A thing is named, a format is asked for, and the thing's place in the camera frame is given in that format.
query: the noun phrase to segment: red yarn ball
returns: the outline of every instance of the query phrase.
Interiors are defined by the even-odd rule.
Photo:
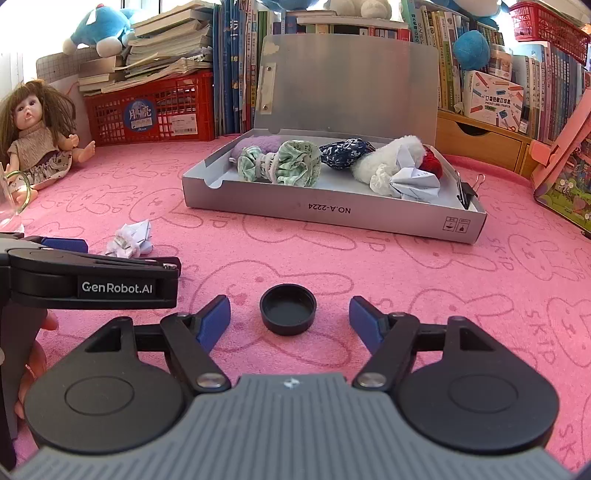
[[[438,179],[441,179],[441,177],[443,177],[443,167],[441,166],[441,162],[430,148],[425,147],[425,150],[427,151],[427,154],[423,157],[423,163],[421,163],[419,170],[433,173]]]

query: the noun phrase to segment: silver bolt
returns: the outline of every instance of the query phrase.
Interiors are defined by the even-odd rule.
[[[386,377],[376,372],[366,372],[357,377],[357,383],[363,388],[380,388],[386,384]]]
[[[222,374],[207,373],[197,377],[197,385],[201,388],[220,388],[226,383],[226,377]]]

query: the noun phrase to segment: black bottle cap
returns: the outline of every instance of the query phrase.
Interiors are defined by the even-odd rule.
[[[307,288],[281,284],[267,290],[260,302],[262,322],[277,335],[305,332],[316,314],[316,299]]]

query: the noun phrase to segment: gray box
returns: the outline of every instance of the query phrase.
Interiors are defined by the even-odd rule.
[[[376,148],[404,135],[435,143],[439,60],[435,48],[358,35],[271,35],[262,48],[255,129],[183,175],[187,206],[474,243],[486,212],[457,199],[453,167],[442,163],[439,199],[383,197],[351,173],[322,165],[313,188],[238,180],[230,152],[239,140],[278,134],[325,145],[362,138]]]

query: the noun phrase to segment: wooden cabinet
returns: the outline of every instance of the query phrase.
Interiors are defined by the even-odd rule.
[[[536,162],[528,155],[531,138],[444,110],[437,114],[435,148],[507,168],[529,178]]]

